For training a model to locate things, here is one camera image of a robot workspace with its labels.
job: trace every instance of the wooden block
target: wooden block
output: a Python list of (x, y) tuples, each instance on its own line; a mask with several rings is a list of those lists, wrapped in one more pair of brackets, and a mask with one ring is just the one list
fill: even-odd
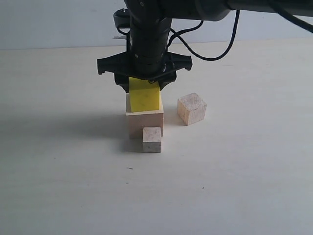
[(144, 153), (160, 153), (162, 151), (162, 137), (160, 127), (143, 128), (142, 149)]
[(163, 136), (164, 110), (161, 96), (159, 96), (158, 110), (131, 112), (129, 94), (126, 94), (126, 117), (130, 139), (142, 138), (144, 127), (160, 127)]
[(129, 97), (132, 112), (158, 110), (160, 106), (160, 87), (158, 82), (129, 78)]
[(206, 103), (192, 93), (178, 99), (177, 113), (186, 125), (191, 125), (204, 119)]

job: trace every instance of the black wire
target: black wire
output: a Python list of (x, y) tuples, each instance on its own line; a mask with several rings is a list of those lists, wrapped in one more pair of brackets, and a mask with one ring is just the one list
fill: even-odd
[(127, 35), (127, 33), (123, 32), (119, 27), (117, 28), (117, 31), (120, 33), (120, 34), (123, 34), (123, 35)]
[(313, 25), (293, 16), (289, 12), (287, 12), (284, 8), (276, 4), (275, 2), (268, 0), (268, 4), (270, 7), (280, 16), (284, 17), (287, 21), (313, 33)]
[(195, 31), (195, 30), (197, 30), (198, 28), (200, 28), (202, 25), (203, 25), (203, 21), (201, 21), (196, 27), (184, 29), (184, 30), (181, 30), (181, 31), (179, 31), (179, 32), (177, 32), (177, 33), (174, 33), (174, 34), (170, 37), (170, 40), (169, 40), (169, 42), (168, 42), (168, 44), (167, 44), (167, 48), (172, 44), (173, 40), (174, 40), (175, 38), (177, 38), (178, 36), (180, 36), (181, 34)]
[[(231, 39), (230, 39), (230, 43), (229, 43), (229, 45), (228, 45), (228, 48), (226, 49), (226, 51), (225, 51), (222, 55), (220, 55), (220, 56), (218, 56), (218, 57), (215, 57), (215, 58), (206, 58), (206, 57), (203, 57), (203, 56), (201, 56), (201, 55), (195, 53), (195, 52), (191, 49), (191, 47), (186, 43), (186, 41), (185, 41), (181, 36), (177, 36), (177, 37), (181, 40), (181, 42), (187, 47), (187, 49), (188, 49), (194, 56), (196, 56), (196, 57), (198, 57), (198, 58), (200, 58), (200, 59), (202, 59), (202, 60), (205, 60), (205, 61), (216, 61), (216, 60), (220, 60), (220, 59), (222, 59), (224, 56), (226, 56), (226, 55), (229, 53), (231, 47), (232, 47), (233, 44), (234, 44), (235, 37), (236, 37), (236, 32), (237, 32), (237, 27), (238, 27), (239, 15), (240, 15), (240, 10), (237, 10), (237, 11), (236, 11), (236, 17), (235, 17), (234, 28), (233, 28), (233, 33), (232, 33), (232, 35), (231, 35)], [(171, 32), (173, 32), (174, 34), (176, 34), (176, 31), (173, 30), (172, 28), (171, 28)]]

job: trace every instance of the yellow block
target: yellow block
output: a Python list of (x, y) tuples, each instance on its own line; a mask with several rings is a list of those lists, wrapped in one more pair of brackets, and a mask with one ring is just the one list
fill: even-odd
[(132, 112), (158, 110), (160, 107), (160, 87), (158, 82), (129, 78), (129, 97)]

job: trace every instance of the gray background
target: gray background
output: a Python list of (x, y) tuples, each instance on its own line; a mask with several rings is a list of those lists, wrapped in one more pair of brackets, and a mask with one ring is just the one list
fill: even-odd
[[(0, 49), (96, 47), (124, 45), (113, 22), (123, 0), (0, 0)], [(184, 35), (188, 42), (228, 41), (234, 12), (220, 22), (206, 22)], [(175, 20), (174, 29), (196, 25)], [(242, 12), (237, 40), (310, 37), (280, 16)]]

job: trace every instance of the white table surface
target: white table surface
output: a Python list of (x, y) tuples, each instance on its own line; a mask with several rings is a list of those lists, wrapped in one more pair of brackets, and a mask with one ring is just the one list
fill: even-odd
[[(313, 234), (313, 39), (194, 58), (162, 91), (161, 154), (128, 141), (125, 93), (97, 74), (123, 50), (0, 51), (1, 235)], [(207, 116), (183, 126), (193, 92)]]

